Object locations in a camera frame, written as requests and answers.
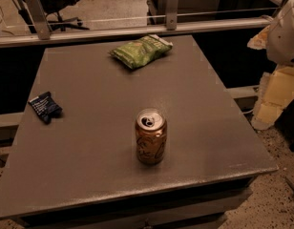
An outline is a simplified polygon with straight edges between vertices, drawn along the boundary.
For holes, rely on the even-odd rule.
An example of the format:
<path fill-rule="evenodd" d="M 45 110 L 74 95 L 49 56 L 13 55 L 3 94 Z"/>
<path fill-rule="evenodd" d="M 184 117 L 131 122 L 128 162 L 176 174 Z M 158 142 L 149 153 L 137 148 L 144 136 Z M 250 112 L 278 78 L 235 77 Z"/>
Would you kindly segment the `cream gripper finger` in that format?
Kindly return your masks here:
<path fill-rule="evenodd" d="M 278 65 L 273 73 L 265 73 L 261 78 L 258 100 L 253 109 L 253 128 L 267 130 L 273 126 L 293 99 L 294 67 Z"/>
<path fill-rule="evenodd" d="M 247 43 L 247 47 L 253 50 L 264 50 L 267 45 L 267 37 L 270 27 L 266 26 Z"/>

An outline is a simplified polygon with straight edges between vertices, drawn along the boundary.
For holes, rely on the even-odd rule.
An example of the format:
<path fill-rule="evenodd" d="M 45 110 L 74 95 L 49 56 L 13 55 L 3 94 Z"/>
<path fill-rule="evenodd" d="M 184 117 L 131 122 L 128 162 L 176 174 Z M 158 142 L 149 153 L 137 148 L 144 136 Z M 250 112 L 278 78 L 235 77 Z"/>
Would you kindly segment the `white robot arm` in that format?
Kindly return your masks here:
<path fill-rule="evenodd" d="M 275 126 L 294 152 L 294 0 L 288 0 L 247 47 L 266 49 L 267 58 L 276 64 L 273 73 L 262 75 L 251 124 L 256 130 Z"/>

